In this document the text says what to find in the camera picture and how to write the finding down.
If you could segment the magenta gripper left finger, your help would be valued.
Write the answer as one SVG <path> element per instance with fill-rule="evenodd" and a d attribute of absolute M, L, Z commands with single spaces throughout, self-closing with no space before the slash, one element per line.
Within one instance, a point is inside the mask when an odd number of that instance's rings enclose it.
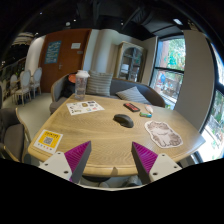
<path fill-rule="evenodd" d="M 40 168 L 56 176 L 78 184 L 91 153 L 91 142 L 85 142 L 66 153 L 56 152 L 40 165 Z"/>

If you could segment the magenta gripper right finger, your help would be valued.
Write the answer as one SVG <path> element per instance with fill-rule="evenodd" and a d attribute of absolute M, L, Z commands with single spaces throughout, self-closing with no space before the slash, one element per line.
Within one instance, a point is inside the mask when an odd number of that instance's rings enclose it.
<path fill-rule="evenodd" d="M 139 143 L 132 143 L 131 152 L 143 184 L 149 184 L 181 170 L 167 154 L 156 154 Z"/>

